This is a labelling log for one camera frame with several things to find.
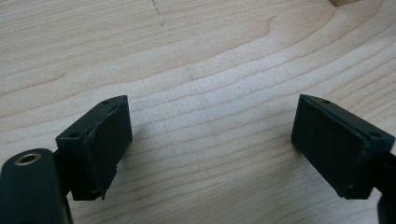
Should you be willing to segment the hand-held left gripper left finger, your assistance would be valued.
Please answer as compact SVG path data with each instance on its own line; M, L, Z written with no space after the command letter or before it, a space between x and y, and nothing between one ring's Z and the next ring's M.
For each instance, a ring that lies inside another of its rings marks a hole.
M128 97L106 99L56 137L76 201L104 198L133 140Z

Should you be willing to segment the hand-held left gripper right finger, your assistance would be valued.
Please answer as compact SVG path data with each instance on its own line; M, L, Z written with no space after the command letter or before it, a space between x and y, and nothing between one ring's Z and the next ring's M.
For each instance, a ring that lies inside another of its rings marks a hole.
M377 188L396 198L395 137L344 108L302 94L291 142L339 196L366 199Z

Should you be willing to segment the light wooden block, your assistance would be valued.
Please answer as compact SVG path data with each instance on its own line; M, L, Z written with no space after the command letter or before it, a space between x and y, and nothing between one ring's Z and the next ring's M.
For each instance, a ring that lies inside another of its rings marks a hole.
M341 7L344 5L352 4L360 0L329 0L335 7Z

